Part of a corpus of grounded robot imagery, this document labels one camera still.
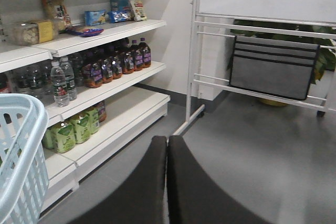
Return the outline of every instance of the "blue snack box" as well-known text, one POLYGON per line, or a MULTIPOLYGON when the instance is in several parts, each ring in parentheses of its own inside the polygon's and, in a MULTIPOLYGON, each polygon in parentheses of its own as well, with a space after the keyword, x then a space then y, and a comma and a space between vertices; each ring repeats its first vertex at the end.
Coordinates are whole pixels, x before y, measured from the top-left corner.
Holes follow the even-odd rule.
POLYGON ((106 10, 86 11, 85 25, 98 26, 106 23, 106 10))

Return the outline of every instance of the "store shelf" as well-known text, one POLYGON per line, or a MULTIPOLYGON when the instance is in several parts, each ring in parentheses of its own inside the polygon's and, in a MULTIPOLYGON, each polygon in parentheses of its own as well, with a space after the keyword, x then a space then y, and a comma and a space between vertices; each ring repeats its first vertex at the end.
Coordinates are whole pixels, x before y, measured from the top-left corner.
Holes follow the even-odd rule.
POLYGON ((62 34, 58 39, 42 44, 33 45, 33 47, 49 50, 55 57, 62 57, 74 52, 82 51, 88 48, 106 44, 118 39, 130 37, 136 34, 144 33, 149 30, 165 26, 163 20, 149 19, 141 22, 120 22, 115 24, 105 24, 97 27, 104 28, 104 31, 92 37, 79 37, 69 34, 62 34))
POLYGON ((5 72, 50 58, 50 52, 45 49, 21 47, 7 42, 0 42, 0 72, 5 72))
POLYGON ((50 185, 44 209, 76 189, 82 178, 166 115, 169 100, 168 95, 130 87, 106 99, 107 119, 85 143, 63 154, 45 150, 50 185))
POLYGON ((44 149, 49 188, 42 211, 59 199, 66 192, 76 189, 78 181, 75 176, 75 163, 53 151, 44 149))
POLYGON ((76 145, 74 149, 62 156, 76 162, 77 178, 82 179, 105 160, 104 156, 111 156, 126 144, 120 146, 120 141, 116 140, 119 139, 122 142, 132 140, 165 115, 167 113, 165 105, 169 100, 168 95, 135 87, 130 87, 106 99, 108 118, 101 123, 99 131, 87 142, 76 145), (153 113, 155 117, 149 121, 146 120, 153 113))
POLYGON ((63 121, 66 118, 112 96, 120 91, 162 71, 166 65, 160 62, 152 61, 149 68, 132 74, 124 74, 120 79, 113 80, 110 83, 103 84, 99 88, 91 89, 86 87, 77 87, 77 99, 71 101, 66 107, 57 107, 52 97, 47 97, 43 103, 49 114, 49 125, 63 121))

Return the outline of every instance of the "shopping basket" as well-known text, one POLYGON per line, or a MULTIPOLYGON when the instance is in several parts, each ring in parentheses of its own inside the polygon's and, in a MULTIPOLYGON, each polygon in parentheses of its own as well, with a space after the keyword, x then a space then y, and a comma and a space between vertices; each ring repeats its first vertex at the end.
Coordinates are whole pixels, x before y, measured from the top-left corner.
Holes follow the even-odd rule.
POLYGON ((0 224, 37 223, 49 180, 41 139, 43 104, 26 94, 0 94, 0 224))

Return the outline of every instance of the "gray case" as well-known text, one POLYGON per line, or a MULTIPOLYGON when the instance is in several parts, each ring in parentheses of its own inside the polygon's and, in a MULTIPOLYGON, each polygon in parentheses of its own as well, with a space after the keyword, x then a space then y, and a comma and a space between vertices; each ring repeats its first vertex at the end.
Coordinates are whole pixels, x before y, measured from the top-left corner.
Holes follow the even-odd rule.
POLYGON ((229 84, 284 98, 305 100, 319 45, 237 36, 229 84))

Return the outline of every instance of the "bottle row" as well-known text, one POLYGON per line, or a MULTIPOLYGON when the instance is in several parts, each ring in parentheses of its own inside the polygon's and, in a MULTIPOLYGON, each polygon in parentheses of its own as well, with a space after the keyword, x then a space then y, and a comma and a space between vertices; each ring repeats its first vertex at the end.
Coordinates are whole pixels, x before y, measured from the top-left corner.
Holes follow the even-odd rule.
POLYGON ((151 49, 145 38, 137 44, 123 38, 99 47, 14 69, 10 82, 0 73, 0 93, 30 94, 38 99, 53 95, 56 104, 67 106, 79 86, 97 88, 151 65, 151 49))
POLYGON ((46 130, 42 145, 54 149, 57 153, 65 153, 90 139, 98 132, 99 123, 107 118, 105 103, 101 101, 86 110, 73 115, 64 122, 59 122, 46 130))

